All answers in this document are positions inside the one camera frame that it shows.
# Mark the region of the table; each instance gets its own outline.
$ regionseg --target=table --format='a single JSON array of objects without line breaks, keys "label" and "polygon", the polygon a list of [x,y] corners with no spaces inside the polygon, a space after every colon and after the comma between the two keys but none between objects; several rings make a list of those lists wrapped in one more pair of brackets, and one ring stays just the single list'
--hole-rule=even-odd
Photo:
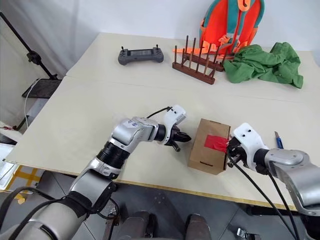
[{"label": "table", "polygon": [[[118,63],[121,46],[128,49],[159,45],[163,63]],[[309,154],[320,166],[320,69],[310,52],[298,52],[302,89],[258,79],[230,83],[217,72],[214,85],[172,69],[175,45],[183,40],[100,33],[23,135],[7,161],[66,174],[79,174],[103,147],[124,117],[147,116],[179,104],[187,118],[179,125],[194,139],[200,119],[230,125],[248,122],[270,148],[278,131],[286,149]],[[155,119],[161,121],[159,114]],[[187,166],[193,141],[180,143],[181,152],[156,142],[143,142],[130,155],[118,182],[196,194],[239,203],[269,206],[267,201],[234,167],[211,175]],[[276,206],[281,199],[268,177],[249,169]],[[278,181],[288,204],[293,202]]]}]

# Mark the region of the black metal stand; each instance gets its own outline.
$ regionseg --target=black metal stand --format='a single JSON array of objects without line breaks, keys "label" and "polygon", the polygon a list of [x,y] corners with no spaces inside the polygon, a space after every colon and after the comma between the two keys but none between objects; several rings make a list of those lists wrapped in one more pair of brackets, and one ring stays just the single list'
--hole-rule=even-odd
[{"label": "black metal stand", "polygon": [[19,39],[19,41],[22,43],[22,45],[27,49],[28,53],[26,54],[28,61],[33,62],[36,65],[39,65],[44,72],[48,75],[49,79],[41,79],[39,80],[36,85],[32,88],[29,87],[23,94],[22,97],[26,98],[44,98],[48,99],[51,97],[51,95],[55,92],[55,90],[58,88],[59,84],[61,83],[61,80],[57,78],[57,74],[51,74],[51,72],[47,69],[47,67],[43,64],[40,55],[33,51],[28,44],[23,40],[23,38],[20,36],[20,34],[17,32],[17,30],[14,28],[14,26],[9,22],[9,20],[6,18],[6,16],[0,11],[0,16],[4,20],[4,22],[8,25],[8,27],[11,29],[11,31],[14,33],[14,35]]}]

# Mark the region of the controller screen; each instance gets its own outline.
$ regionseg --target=controller screen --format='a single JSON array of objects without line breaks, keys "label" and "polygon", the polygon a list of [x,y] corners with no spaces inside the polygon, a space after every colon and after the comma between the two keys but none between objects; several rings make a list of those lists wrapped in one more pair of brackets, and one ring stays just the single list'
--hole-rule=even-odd
[{"label": "controller screen", "polygon": [[131,50],[130,51],[131,56],[144,56],[144,55],[152,55],[151,49],[146,50]]}]

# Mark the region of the green cloth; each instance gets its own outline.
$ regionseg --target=green cloth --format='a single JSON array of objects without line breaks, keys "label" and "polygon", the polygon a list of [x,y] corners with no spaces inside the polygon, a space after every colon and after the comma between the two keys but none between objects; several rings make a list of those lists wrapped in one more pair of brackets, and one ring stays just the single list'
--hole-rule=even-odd
[{"label": "green cloth", "polygon": [[234,60],[224,61],[224,70],[230,82],[237,84],[252,78],[292,84],[302,88],[304,77],[298,74],[300,59],[287,42],[277,42],[270,52],[259,45],[245,46],[235,54]]}]

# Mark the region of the cable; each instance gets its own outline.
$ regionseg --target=cable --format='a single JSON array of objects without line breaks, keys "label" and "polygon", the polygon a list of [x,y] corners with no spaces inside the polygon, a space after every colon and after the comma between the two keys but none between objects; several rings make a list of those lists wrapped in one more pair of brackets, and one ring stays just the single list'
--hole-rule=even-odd
[{"label": "cable", "polygon": [[171,108],[172,108],[172,106],[167,106],[167,107],[165,107],[165,108],[160,109],[159,111],[156,111],[156,112],[150,114],[150,115],[147,116],[146,118],[149,119],[149,118],[151,118],[152,116],[154,116],[154,115],[156,115],[156,114],[158,114],[158,113],[161,113],[161,112],[163,112],[163,111],[165,111],[165,110],[169,111]]},{"label": "cable", "polygon": [[60,199],[54,199],[54,200],[49,200],[49,201],[45,201],[41,204],[39,204],[38,206],[36,206],[31,212],[29,212],[29,214],[22,220],[22,222],[19,224],[19,226],[14,230],[14,232],[11,234],[11,236],[9,237],[9,240],[15,240],[17,238],[17,236],[19,235],[19,233],[21,232],[21,230],[27,225],[27,223],[29,222],[29,220],[32,218],[32,216],[41,208],[43,208],[44,206],[47,206],[49,204],[53,204],[60,201]]},{"label": "cable", "polygon": [[278,192],[278,194],[279,194],[279,196],[280,196],[280,198],[281,198],[281,200],[282,200],[282,202],[283,202],[283,204],[285,206],[285,209],[289,212],[289,217],[290,217],[290,220],[291,220],[291,223],[292,223],[292,226],[293,226],[295,237],[296,237],[297,240],[300,240],[298,229],[297,229],[296,223],[294,221],[294,217],[293,217],[293,215],[291,213],[291,210],[290,210],[290,208],[289,208],[284,196],[282,195],[276,180],[274,179],[274,177],[271,175],[271,173],[269,171],[268,171],[268,176],[270,177],[270,179],[271,179],[276,191]]},{"label": "cable", "polygon": [[35,193],[38,193],[40,196],[48,199],[48,200],[54,200],[54,198],[48,194],[46,194],[45,192],[43,191],[40,191],[34,187],[30,187],[30,186],[22,186],[22,187],[18,187],[16,190],[14,190],[13,192],[11,192],[6,198],[5,200],[3,201],[1,207],[0,207],[0,230],[1,230],[1,227],[4,223],[4,220],[5,220],[5,217],[6,217],[6,214],[7,214],[7,211],[10,207],[10,204],[11,202],[13,201],[13,199],[15,199],[15,196],[20,193],[21,191],[24,191],[24,190],[28,190],[28,191],[31,191],[31,192],[35,192]]},{"label": "cable", "polygon": [[284,223],[284,225],[286,226],[286,228],[288,229],[288,231],[291,233],[291,235],[293,236],[293,238],[295,240],[297,240],[295,234],[292,232],[292,230],[290,229],[289,225],[287,224],[287,222],[285,221],[284,217],[281,215],[281,213],[279,212],[279,210],[277,209],[277,207],[273,204],[273,202],[268,198],[268,196],[261,190],[261,188],[255,183],[255,181],[234,161],[231,159],[231,157],[229,157],[230,161],[232,162],[232,164],[255,186],[255,188],[259,191],[259,193],[261,193],[261,195],[268,201],[268,203],[273,207],[273,209],[276,211],[276,214],[279,216],[279,218],[281,219],[281,221]]},{"label": "cable", "polygon": [[115,215],[114,215],[114,216],[106,216],[106,215],[103,215],[103,214],[100,213],[100,212],[97,212],[97,214],[98,214],[101,218],[106,219],[106,220],[115,219],[115,218],[118,217],[119,214],[120,214],[118,204],[117,204],[112,198],[110,198],[110,201],[114,204],[114,208],[115,208]]},{"label": "cable", "polygon": [[34,88],[34,86],[37,84],[37,82],[39,80],[41,80],[42,78],[38,78],[37,80],[34,81],[34,83],[30,86],[30,90],[28,91],[27,95],[25,96],[25,101],[24,101],[24,118],[25,118],[25,124],[26,124],[26,128],[29,128],[29,124],[28,124],[28,118],[27,118],[27,114],[26,114],[26,108],[27,108],[27,100],[29,97],[29,94],[31,92],[31,90]]}]

